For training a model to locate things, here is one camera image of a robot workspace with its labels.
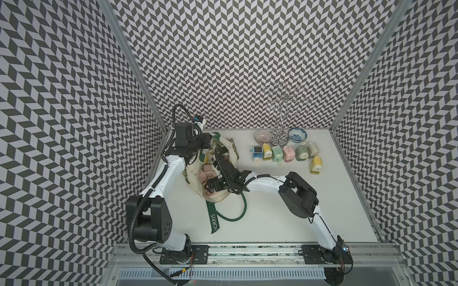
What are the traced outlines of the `cream tote bag green handles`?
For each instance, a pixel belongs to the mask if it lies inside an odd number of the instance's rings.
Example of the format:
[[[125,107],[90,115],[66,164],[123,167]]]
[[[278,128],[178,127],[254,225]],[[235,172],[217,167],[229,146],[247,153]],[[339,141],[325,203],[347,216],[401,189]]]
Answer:
[[[211,233],[220,229],[219,219],[227,222],[237,222],[244,218],[248,203],[242,195],[243,211],[237,218],[228,218],[217,211],[216,204],[225,200],[231,189],[225,181],[225,176],[217,169],[215,149],[223,152],[223,163],[238,164],[239,154],[234,139],[226,138],[220,132],[211,132],[211,145],[209,149],[198,151],[192,162],[182,172],[188,185],[205,199],[211,224]]]

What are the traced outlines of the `blue pencil sharpener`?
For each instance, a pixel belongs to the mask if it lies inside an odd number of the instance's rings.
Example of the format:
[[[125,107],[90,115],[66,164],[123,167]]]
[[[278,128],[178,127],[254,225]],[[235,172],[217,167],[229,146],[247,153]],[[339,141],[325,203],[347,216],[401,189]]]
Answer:
[[[262,146],[254,146],[252,149],[253,161],[255,163],[261,163],[264,157],[264,150]]]

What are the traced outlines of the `pink pencil sharpener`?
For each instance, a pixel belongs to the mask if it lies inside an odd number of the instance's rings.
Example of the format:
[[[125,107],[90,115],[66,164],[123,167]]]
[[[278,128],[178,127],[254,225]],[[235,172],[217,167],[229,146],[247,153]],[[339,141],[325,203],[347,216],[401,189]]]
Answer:
[[[283,160],[285,163],[292,162],[295,159],[295,150],[291,146],[284,146],[283,150]]]

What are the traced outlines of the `cream pencil sharpener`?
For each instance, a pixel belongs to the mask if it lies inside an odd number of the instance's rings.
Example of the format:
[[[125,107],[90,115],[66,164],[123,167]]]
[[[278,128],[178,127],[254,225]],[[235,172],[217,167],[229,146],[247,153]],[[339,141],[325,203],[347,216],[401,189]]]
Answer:
[[[308,150],[309,157],[318,156],[320,153],[320,149],[318,148],[315,142],[310,142],[307,145],[307,150]]]

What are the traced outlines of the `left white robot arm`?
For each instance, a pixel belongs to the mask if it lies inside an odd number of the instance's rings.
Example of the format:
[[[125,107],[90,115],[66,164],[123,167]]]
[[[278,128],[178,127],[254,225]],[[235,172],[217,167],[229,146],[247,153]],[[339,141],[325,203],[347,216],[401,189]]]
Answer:
[[[140,195],[126,201],[128,244],[132,252],[145,255],[160,247],[173,264],[192,261],[190,237],[173,227],[166,196],[188,164],[201,151],[209,149],[210,143],[208,133],[187,135],[179,132],[171,136],[161,151],[161,163],[152,182]]]

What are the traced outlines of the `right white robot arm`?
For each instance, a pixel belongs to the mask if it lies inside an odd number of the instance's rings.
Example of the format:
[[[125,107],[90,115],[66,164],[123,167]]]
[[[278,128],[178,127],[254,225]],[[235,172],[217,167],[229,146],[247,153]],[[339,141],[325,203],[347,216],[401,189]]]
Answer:
[[[239,171],[228,161],[216,161],[215,175],[203,183],[204,194],[217,195],[223,191],[241,195],[248,205],[245,193],[265,192],[278,194],[287,209],[296,217],[308,220],[317,240],[315,252],[324,264],[339,264],[341,268],[354,263],[351,252],[341,236],[337,235],[324,218],[317,191],[296,172],[286,176],[256,174]]]

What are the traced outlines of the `pink ceramic bowl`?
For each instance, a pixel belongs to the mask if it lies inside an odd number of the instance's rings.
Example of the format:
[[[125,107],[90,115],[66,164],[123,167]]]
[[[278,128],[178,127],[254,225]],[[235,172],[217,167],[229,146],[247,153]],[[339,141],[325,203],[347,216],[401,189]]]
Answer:
[[[272,141],[272,134],[266,130],[258,130],[254,134],[255,141],[259,144],[269,144]]]

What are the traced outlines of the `clear glass mug tree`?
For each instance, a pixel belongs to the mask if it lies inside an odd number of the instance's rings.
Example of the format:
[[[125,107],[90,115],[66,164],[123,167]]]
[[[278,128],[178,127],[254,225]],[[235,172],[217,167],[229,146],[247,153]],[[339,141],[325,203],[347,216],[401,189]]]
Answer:
[[[270,131],[272,135],[271,145],[284,147],[289,142],[286,125],[290,114],[298,112],[302,104],[309,103],[307,97],[303,97],[305,87],[297,85],[289,89],[284,82],[279,82],[263,89],[268,97],[268,109],[273,109],[276,119],[274,127]]]

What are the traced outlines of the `blue white ceramic bowl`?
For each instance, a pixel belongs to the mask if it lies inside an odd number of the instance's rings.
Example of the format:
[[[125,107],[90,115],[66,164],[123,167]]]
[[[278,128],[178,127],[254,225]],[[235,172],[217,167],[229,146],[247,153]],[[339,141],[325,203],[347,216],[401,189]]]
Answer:
[[[290,128],[287,134],[293,143],[303,143],[308,137],[307,132],[302,128]]]

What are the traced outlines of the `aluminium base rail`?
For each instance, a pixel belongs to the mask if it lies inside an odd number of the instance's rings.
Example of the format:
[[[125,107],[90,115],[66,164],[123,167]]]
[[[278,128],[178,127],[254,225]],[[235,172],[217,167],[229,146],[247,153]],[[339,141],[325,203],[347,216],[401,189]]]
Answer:
[[[192,264],[172,265],[158,252],[135,255],[114,248],[102,286],[413,286],[415,281],[395,245],[349,243],[345,262],[324,263],[312,243],[198,243]]]

